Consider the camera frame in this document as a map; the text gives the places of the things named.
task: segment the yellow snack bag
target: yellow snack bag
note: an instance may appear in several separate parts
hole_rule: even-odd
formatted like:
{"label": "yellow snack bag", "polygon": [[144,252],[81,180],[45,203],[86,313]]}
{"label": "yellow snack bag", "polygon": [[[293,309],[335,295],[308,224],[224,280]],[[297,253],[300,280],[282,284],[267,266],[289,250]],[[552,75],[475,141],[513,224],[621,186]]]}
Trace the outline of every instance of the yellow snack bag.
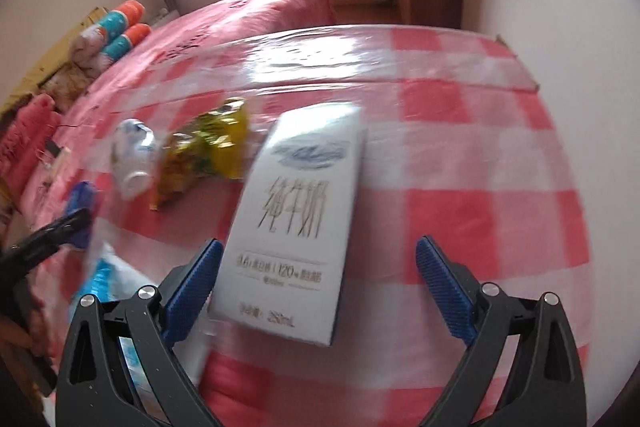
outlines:
{"label": "yellow snack bag", "polygon": [[177,198],[199,177],[241,178],[247,132],[244,100],[228,98],[172,133],[162,146],[151,208]]}

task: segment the blue gripper pad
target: blue gripper pad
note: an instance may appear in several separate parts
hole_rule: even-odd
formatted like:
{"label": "blue gripper pad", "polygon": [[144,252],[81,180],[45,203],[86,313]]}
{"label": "blue gripper pad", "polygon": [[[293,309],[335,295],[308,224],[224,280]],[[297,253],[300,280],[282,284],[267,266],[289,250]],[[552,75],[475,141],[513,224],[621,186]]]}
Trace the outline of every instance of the blue gripper pad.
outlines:
{"label": "blue gripper pad", "polygon": [[162,338],[171,349],[176,342],[187,338],[200,310],[216,283],[224,247],[220,241],[210,241],[200,257],[184,267],[188,274],[164,306]]}
{"label": "blue gripper pad", "polygon": [[[96,192],[97,190],[95,185],[90,182],[78,182],[74,185],[69,193],[69,199],[66,202],[65,216],[68,216],[73,211],[78,210],[78,208],[88,208],[89,210],[93,210]],[[87,227],[86,229],[80,230],[71,236],[69,244],[76,248],[80,248],[81,250],[86,250],[89,248],[90,241],[91,227]]]}
{"label": "blue gripper pad", "polygon": [[429,237],[418,241],[415,263],[450,333],[467,346],[473,344],[478,336],[473,324],[474,305],[456,281],[444,254]]}

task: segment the plastic sheet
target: plastic sheet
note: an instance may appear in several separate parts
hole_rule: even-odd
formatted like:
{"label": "plastic sheet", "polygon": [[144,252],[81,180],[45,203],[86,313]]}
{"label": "plastic sheet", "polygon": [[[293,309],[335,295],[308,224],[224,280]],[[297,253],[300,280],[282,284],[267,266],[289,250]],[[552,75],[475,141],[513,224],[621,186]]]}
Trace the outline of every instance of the plastic sheet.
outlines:
{"label": "plastic sheet", "polygon": [[[166,137],[230,96],[246,100],[251,150],[283,111],[331,101],[362,108],[366,142],[333,346],[222,323],[200,392],[224,423],[418,425],[464,348],[415,269],[424,233],[510,295],[558,293],[586,359],[592,281],[580,199],[537,85],[507,48],[453,30],[342,26],[200,46],[149,66],[94,112],[77,174],[108,195],[94,237],[153,280],[207,237],[226,240],[242,184],[203,179],[161,212],[145,195],[123,203],[104,176],[110,121],[140,118]],[[38,285],[50,302],[56,263]],[[484,413],[511,354],[508,344]]]}

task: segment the wooden floor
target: wooden floor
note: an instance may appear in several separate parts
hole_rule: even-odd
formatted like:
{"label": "wooden floor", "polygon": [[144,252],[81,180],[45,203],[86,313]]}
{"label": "wooden floor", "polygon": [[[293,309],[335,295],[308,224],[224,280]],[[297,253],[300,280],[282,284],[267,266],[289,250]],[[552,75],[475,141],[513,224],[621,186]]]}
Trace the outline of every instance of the wooden floor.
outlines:
{"label": "wooden floor", "polygon": [[401,24],[395,6],[379,4],[349,4],[334,6],[338,24]]}

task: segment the blue plastic object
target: blue plastic object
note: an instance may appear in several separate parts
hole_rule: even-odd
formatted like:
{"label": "blue plastic object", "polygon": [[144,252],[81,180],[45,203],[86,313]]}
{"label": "blue plastic object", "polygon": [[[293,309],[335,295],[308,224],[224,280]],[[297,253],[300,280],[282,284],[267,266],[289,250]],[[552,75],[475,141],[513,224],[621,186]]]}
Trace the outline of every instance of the blue plastic object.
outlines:
{"label": "blue plastic object", "polygon": [[164,306],[162,338],[169,348],[186,339],[191,331],[216,283],[223,251],[220,241],[211,241]]}
{"label": "blue plastic object", "polygon": [[440,248],[430,238],[421,238],[415,248],[415,262],[450,333],[467,346],[473,344],[478,336],[473,323],[474,304],[456,280]]}
{"label": "blue plastic object", "polygon": [[83,295],[91,293],[95,295],[100,302],[109,302],[113,300],[111,293],[111,280],[113,278],[113,264],[108,263],[104,259],[98,259],[95,265],[94,274],[87,279],[80,289],[75,293],[71,306],[69,308],[69,320],[71,320],[76,311],[78,301]]}
{"label": "blue plastic object", "polygon": [[[78,182],[74,185],[69,194],[69,200],[66,202],[65,216],[68,216],[73,211],[78,210],[78,208],[88,208],[89,210],[92,210],[94,207],[96,192],[97,190],[95,185],[90,182]],[[69,244],[76,248],[86,250],[89,247],[90,241],[91,228],[87,228],[75,233],[71,237]]]}

